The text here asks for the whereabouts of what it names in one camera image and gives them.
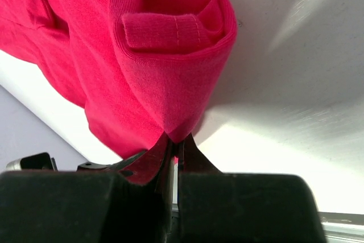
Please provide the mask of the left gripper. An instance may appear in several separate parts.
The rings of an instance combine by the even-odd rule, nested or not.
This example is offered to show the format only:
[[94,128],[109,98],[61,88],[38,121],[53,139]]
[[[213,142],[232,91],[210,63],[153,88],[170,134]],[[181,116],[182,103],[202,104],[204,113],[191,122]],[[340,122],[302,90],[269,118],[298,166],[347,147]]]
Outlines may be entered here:
[[113,164],[98,164],[93,162],[86,162],[77,166],[77,172],[80,171],[115,171],[115,172],[135,172],[135,170],[130,167],[135,161],[142,157],[147,151],[143,150],[136,155],[133,155],[127,159],[121,160]]

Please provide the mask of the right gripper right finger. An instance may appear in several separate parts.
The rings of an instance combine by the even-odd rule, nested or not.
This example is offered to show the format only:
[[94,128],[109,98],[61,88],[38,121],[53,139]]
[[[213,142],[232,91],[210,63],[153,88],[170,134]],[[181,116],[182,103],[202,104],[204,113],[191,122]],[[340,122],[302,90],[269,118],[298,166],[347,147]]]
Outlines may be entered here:
[[226,173],[196,146],[178,145],[181,242],[325,242],[307,183],[285,174]]

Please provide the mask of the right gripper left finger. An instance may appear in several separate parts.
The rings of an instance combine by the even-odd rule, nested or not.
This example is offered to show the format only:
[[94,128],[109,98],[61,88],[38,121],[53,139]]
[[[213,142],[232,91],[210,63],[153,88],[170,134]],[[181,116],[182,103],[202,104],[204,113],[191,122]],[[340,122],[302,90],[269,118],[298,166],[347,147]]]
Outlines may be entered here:
[[1,174],[2,242],[166,242],[173,143],[162,135],[135,172]]

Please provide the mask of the red t-shirt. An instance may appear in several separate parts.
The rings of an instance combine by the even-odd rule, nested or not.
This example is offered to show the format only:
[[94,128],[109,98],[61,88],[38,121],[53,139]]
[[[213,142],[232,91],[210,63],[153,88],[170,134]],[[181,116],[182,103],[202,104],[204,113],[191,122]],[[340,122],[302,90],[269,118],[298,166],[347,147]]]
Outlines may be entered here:
[[193,130],[236,36],[229,0],[1,0],[1,50],[35,64],[122,158]]

